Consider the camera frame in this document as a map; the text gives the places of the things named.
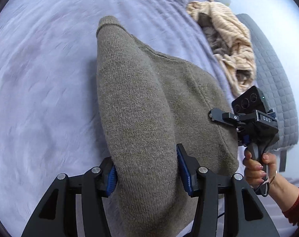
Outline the person's right hand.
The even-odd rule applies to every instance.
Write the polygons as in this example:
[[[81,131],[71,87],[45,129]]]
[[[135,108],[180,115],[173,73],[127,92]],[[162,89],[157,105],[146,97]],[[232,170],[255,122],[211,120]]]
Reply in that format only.
[[[270,152],[262,155],[262,163],[252,159],[251,152],[248,149],[244,151],[243,165],[245,166],[244,176],[250,186],[257,188],[264,183],[265,179],[273,183],[277,175],[277,159]]]

